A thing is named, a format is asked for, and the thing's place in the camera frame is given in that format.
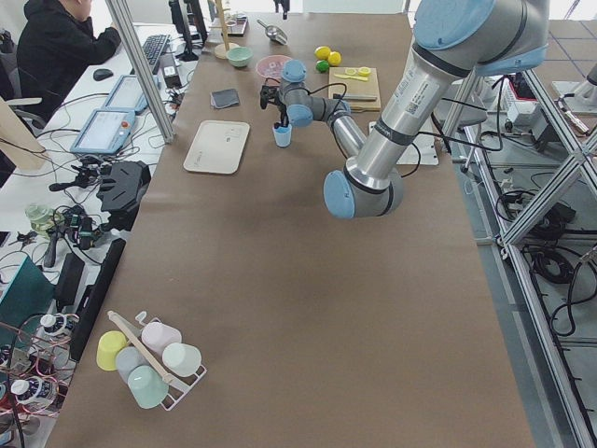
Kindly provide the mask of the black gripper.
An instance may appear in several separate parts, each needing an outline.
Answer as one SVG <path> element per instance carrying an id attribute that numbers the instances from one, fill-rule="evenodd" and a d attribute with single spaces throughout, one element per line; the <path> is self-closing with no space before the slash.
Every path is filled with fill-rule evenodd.
<path id="1" fill-rule="evenodd" d="M 289 118 L 287 115 L 286 104 L 284 103 L 281 91 L 277 91 L 277 93 L 275 95 L 274 103 L 279 110 L 280 119 L 279 119 L 279 121 L 277 121 L 273 124 L 273 128 L 275 130 L 277 130 L 281 127 L 287 128 L 289 126 Z"/>

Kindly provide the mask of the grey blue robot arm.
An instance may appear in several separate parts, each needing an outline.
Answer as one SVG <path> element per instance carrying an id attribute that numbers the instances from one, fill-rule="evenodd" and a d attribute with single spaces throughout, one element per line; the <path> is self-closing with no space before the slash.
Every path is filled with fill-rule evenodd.
<path id="1" fill-rule="evenodd" d="M 415 14 L 410 64 L 370 133 L 342 99 L 311 95 L 306 67 L 283 66 L 277 86 L 262 86 L 260 105 L 276 105 L 281 124 L 324 122 L 348 154 L 324 182 L 328 212 L 341 219 L 381 217 L 401 203 L 396 164 L 450 85 L 470 73 L 508 75 L 537 67 L 548 47 L 547 1 L 423 1 Z"/>

